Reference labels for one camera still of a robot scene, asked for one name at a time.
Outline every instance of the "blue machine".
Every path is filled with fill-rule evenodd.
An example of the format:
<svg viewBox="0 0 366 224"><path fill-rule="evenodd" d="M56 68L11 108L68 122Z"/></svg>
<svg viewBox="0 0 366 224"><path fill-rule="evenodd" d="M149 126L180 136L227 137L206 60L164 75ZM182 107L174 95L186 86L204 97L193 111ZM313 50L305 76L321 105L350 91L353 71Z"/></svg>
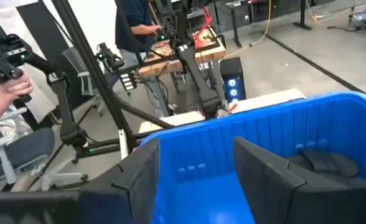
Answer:
<svg viewBox="0 0 366 224"><path fill-rule="evenodd" d="M220 62L220 73L225 82L225 94L229 103L245 100L243 69L239 57Z"/></svg>
<svg viewBox="0 0 366 224"><path fill-rule="evenodd" d="M350 19L355 27L364 28L366 26L366 12L353 14Z"/></svg>

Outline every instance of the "wheel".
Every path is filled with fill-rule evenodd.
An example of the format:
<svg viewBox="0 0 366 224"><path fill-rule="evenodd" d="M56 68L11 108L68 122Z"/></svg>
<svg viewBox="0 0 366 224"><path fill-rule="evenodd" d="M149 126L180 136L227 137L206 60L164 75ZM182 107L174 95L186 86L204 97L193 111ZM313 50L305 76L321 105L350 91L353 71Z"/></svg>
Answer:
<svg viewBox="0 0 366 224"><path fill-rule="evenodd" d="M84 174L84 175L81 177L81 180L82 180L82 181L88 181L88 179L89 179L88 174Z"/></svg>

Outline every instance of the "wooden table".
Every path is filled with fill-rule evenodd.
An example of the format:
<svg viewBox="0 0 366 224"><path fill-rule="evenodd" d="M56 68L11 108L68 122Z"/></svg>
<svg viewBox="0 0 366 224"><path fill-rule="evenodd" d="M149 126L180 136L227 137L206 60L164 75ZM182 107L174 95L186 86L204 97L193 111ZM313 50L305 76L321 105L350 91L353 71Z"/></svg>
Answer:
<svg viewBox="0 0 366 224"><path fill-rule="evenodd" d="M216 36L212 28L205 30L201 34L200 39L203 40L204 46L214 44L215 42L211 42L210 39L207 38L207 36ZM204 50L202 52L196 53L195 59L198 64L207 63L210 62L211 60L224 58L224 56L226 55L226 48L222 45L222 43L219 40L215 41L219 42L219 47L215 47L214 49ZM173 51L171 49L171 46L169 46L169 44L163 46L158 46L158 44L154 44L152 49L161 55L170 56L173 54ZM160 57L155 55L153 58L147 59L146 62L150 62L157 59L160 59ZM140 68L139 75L143 78L149 78L160 75L161 72L169 73L169 72L180 71L182 69L183 66L180 63L180 61L173 60L173 61L160 62L155 65Z"/></svg>

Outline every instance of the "computer tower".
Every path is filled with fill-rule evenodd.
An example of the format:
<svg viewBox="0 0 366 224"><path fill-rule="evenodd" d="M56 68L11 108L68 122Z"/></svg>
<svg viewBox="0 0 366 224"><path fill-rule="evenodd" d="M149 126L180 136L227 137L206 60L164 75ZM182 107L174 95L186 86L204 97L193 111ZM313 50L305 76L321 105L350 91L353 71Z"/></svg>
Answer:
<svg viewBox="0 0 366 224"><path fill-rule="evenodd" d="M220 62L220 73L225 83L226 99L234 103L246 99L244 74L239 57L229 58Z"/></svg>

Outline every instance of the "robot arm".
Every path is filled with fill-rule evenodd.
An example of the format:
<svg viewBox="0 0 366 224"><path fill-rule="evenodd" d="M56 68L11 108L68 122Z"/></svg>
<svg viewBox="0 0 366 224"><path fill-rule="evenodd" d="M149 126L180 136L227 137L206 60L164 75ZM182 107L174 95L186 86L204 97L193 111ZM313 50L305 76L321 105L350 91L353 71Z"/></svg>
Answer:
<svg viewBox="0 0 366 224"><path fill-rule="evenodd" d="M46 61L32 51L30 45L15 34L0 38L0 81L6 82L12 78L19 78L23 72L18 66L25 63L43 71L47 83L52 87L59 100L59 109L63 124L60 128L60 137L64 144L77 148L86 143L86 133L75 123L71 103L69 100L70 85L67 76L50 62ZM30 96L23 96L22 100L28 102Z"/></svg>

